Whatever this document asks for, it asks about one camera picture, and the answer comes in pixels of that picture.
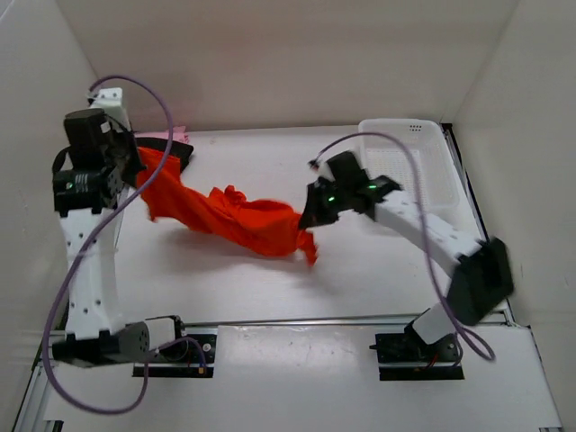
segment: white box wall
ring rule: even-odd
[[[98,75],[196,130],[452,120],[518,0],[58,0]],[[137,128],[161,111],[128,87]]]
[[[576,2],[522,0],[458,113],[490,233],[511,249],[512,305],[530,324],[563,424],[576,430]]]
[[[65,268],[51,161],[95,77],[52,0],[0,1],[0,430],[14,422]]]

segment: orange fabric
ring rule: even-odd
[[[149,148],[139,148],[139,154],[148,168],[138,174],[138,186],[148,180],[162,158],[162,153]],[[176,157],[168,158],[142,199],[152,220],[174,218],[190,230],[222,236],[266,257],[284,257],[300,249],[309,265],[316,262],[314,237],[298,229],[300,214],[290,205],[247,201],[232,185],[224,192],[215,187],[206,197],[180,182],[180,161]]]

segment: white plastic basket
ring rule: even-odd
[[[438,212],[458,205],[453,161],[440,126],[425,120],[371,119],[361,121],[358,129],[361,132],[386,132],[406,144],[418,165],[427,211]],[[388,176],[414,196],[410,165],[393,142],[378,137],[362,137],[358,154],[371,176]]]

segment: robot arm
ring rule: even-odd
[[[455,318],[467,326],[478,324],[512,294],[508,252],[499,239],[481,241],[427,213],[426,250],[419,209],[399,184],[385,175],[369,178],[351,151],[313,167],[319,178],[308,185],[301,229],[334,223],[340,212],[354,210],[397,231],[451,276],[446,302]],[[416,345],[427,347],[454,334],[455,327],[439,302],[412,321],[405,333]]]
[[[126,179],[144,166],[120,88],[100,90],[89,109],[66,116],[64,127],[70,146],[55,161],[52,186],[70,266],[88,234],[126,198]],[[66,154],[72,169],[62,170]],[[56,360],[82,367],[144,362],[149,351],[184,335],[178,317],[130,324],[122,316],[114,264],[120,224],[106,225],[76,271],[66,338],[52,346]]]

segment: white table surface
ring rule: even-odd
[[[192,133],[185,185],[207,194],[235,185],[249,200],[285,201],[301,212],[315,175],[307,162],[356,126]],[[337,151],[346,149],[342,145]],[[441,215],[479,235],[464,189]],[[436,302],[422,252],[406,239],[376,233],[364,216],[314,230],[319,260],[271,259],[223,238],[191,232],[174,220],[149,220],[137,200],[118,242],[118,291],[128,320],[178,314],[186,322],[233,322],[416,314]],[[447,277],[441,270],[441,284]]]
[[[142,404],[123,416],[86,414],[53,391],[45,419],[63,432],[537,432],[560,420],[525,328],[486,327],[490,364],[464,347],[463,381],[380,382],[374,334],[390,327],[220,327],[212,379],[152,378]],[[141,378],[131,364],[58,367],[83,402],[119,408]]]

